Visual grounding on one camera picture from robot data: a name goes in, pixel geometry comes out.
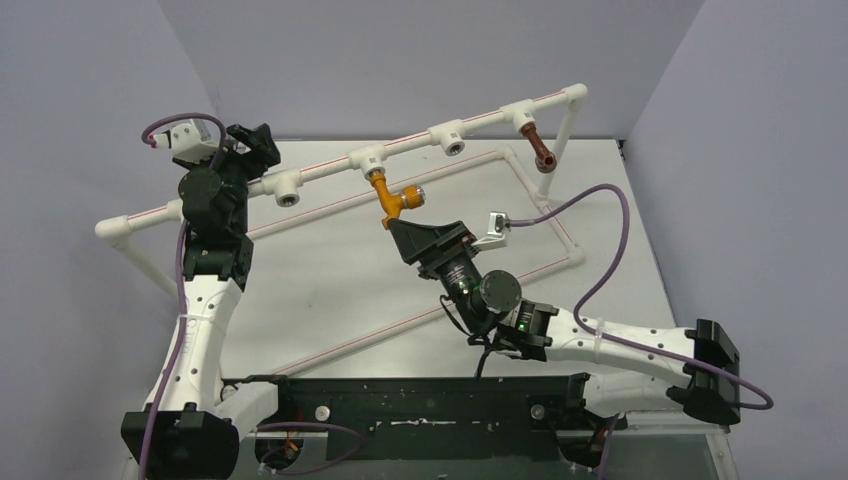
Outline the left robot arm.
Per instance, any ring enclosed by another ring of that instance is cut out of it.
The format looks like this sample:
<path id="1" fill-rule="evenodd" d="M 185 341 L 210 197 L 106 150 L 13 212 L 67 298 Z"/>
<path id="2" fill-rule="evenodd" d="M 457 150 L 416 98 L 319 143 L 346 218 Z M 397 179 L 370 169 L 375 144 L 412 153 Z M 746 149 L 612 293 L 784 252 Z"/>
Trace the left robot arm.
<path id="1" fill-rule="evenodd" d="M 169 148 L 186 173 L 178 185 L 172 344 L 142 410 L 126 413 L 121 425 L 140 479 L 226 479 L 250 430 L 215 395 L 228 324 L 253 259 L 249 184 L 281 157 L 267 124 L 220 126 L 218 141 L 206 143 L 197 125 L 204 118 L 173 115 L 141 134 L 145 144 Z"/>

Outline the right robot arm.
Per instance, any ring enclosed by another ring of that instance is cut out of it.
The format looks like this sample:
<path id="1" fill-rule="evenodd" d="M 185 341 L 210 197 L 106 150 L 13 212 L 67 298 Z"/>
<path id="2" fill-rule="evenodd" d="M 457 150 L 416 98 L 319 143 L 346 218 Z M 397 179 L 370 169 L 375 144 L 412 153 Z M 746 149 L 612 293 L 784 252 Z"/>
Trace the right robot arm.
<path id="1" fill-rule="evenodd" d="M 403 262 L 417 266 L 421 278 L 441 283 L 444 299 L 453 305 L 448 318 L 485 355 L 589 362 L 623 371 L 616 380 L 595 381 L 592 390 L 568 393 L 562 412 L 570 424 L 586 427 L 598 417 L 666 407 L 706 423 L 740 422 L 739 353 L 720 324 L 635 327 L 586 318 L 578 306 L 564 310 L 529 300 L 514 275 L 481 274 L 473 262 L 514 224 L 495 212 L 482 239 L 461 221 L 436 226 L 391 219 L 387 228 Z"/>

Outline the orange plastic faucet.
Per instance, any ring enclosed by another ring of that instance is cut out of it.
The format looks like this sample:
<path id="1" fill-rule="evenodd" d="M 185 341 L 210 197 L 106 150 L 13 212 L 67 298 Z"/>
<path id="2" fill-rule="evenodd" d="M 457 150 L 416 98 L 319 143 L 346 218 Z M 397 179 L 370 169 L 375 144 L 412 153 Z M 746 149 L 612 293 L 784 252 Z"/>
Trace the orange plastic faucet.
<path id="1" fill-rule="evenodd" d="M 389 229 L 389 221 L 399 219 L 404 210 L 414 210 L 426 203 L 424 189 L 416 184 L 402 188 L 398 193 L 392 193 L 382 170 L 374 170 L 367 175 L 371 187 L 374 189 L 378 202 L 385 213 L 381 223 L 385 230 Z"/>

